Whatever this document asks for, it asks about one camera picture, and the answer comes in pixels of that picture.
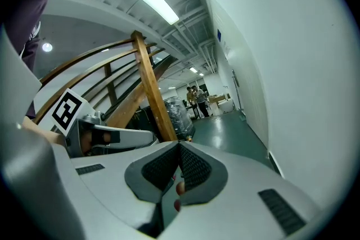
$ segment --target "hallway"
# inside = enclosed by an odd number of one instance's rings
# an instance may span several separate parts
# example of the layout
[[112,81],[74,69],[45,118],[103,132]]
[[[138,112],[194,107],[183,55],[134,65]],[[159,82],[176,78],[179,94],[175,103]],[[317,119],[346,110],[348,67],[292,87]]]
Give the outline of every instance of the hallway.
[[193,124],[196,128],[193,142],[257,160],[273,169],[264,144],[241,121],[238,111],[195,120]]

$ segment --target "ceiling pipe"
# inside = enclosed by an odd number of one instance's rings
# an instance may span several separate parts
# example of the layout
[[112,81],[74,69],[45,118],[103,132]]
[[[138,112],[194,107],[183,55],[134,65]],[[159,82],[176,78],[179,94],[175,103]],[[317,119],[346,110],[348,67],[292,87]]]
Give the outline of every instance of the ceiling pipe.
[[209,38],[208,30],[206,29],[205,23],[202,23],[202,26],[204,27],[204,30],[206,32],[206,36]]
[[198,72],[203,73],[203,71],[199,69],[200,66],[198,67],[198,66],[195,65],[194,62],[192,62],[191,60],[189,60],[189,62],[192,64],[192,67],[195,68]]
[[167,44],[168,46],[170,46],[172,49],[174,49],[176,52],[180,53],[182,56],[185,57],[185,55],[178,49],[176,48],[174,45],[172,45],[169,41],[167,41],[166,39],[162,38],[161,41],[163,41],[165,44]]
[[183,22],[183,25],[185,26],[185,28],[187,29],[187,31],[190,33],[190,35],[193,37],[195,43],[196,43],[196,44],[199,44],[199,43],[197,42],[197,40],[195,39],[194,35],[191,33],[190,29],[189,29],[189,28],[187,27],[187,25],[185,24],[185,22]]
[[192,15],[194,15],[194,14],[197,14],[198,12],[200,12],[200,11],[202,11],[202,10],[204,10],[204,6],[201,5],[201,6],[199,6],[198,8],[195,8],[195,9],[189,11],[188,13],[185,13],[184,15],[182,15],[182,16],[179,18],[178,23],[179,23],[180,21],[185,20],[186,18],[189,18],[190,16],[192,16]]
[[215,63],[215,66],[216,66],[216,71],[218,71],[218,64],[216,63],[215,55],[214,55],[214,46],[211,47],[211,53],[213,55],[214,63]]
[[188,37],[185,35],[185,33],[180,29],[179,25],[174,24],[174,26],[179,31],[180,35],[184,37],[184,39],[189,44],[189,46],[196,52],[194,45],[192,45],[190,39],[188,39]]
[[199,45],[199,50],[200,50],[203,58],[205,59],[206,63],[208,64],[208,67],[210,68],[209,60],[208,60],[208,58],[205,56],[205,53],[204,53],[203,48],[201,47],[201,45]]
[[179,41],[180,44],[183,45],[189,51],[189,53],[195,53],[195,51],[190,48],[190,46],[180,37],[180,35],[178,33],[174,33],[173,37],[177,41]]
[[213,43],[213,42],[214,42],[214,39],[213,39],[213,38],[212,38],[212,39],[208,39],[208,40],[206,40],[206,41],[204,41],[204,42],[201,42],[201,43],[198,45],[198,47],[199,47],[199,50],[200,50],[203,58],[205,59],[205,61],[206,61],[206,63],[208,64],[209,68],[211,69],[211,73],[214,74],[215,72],[213,71],[212,66],[211,66],[210,63],[209,63],[209,59],[206,57],[206,55],[205,55],[205,53],[204,53],[204,51],[203,51],[203,46],[206,46],[206,45],[208,45],[208,44],[210,44],[210,43]]
[[211,58],[211,56],[210,56],[208,45],[205,45],[205,46],[204,46],[204,50],[205,50],[206,54],[207,54],[208,57],[209,57],[209,61],[210,61],[210,65],[211,65],[211,70],[213,71],[213,73],[215,73],[215,69],[214,69],[214,65],[213,65],[213,60],[212,60],[212,58]]
[[[194,24],[205,20],[206,18],[208,18],[209,15],[204,11],[198,15],[196,15],[194,18],[191,18],[187,21],[182,21],[183,24],[186,24],[188,27],[193,26]],[[185,27],[181,25],[181,23],[179,23],[179,27],[181,30],[185,30]],[[170,32],[166,33],[163,37],[167,38],[170,35],[172,35],[174,32],[176,32],[176,29],[171,30]]]

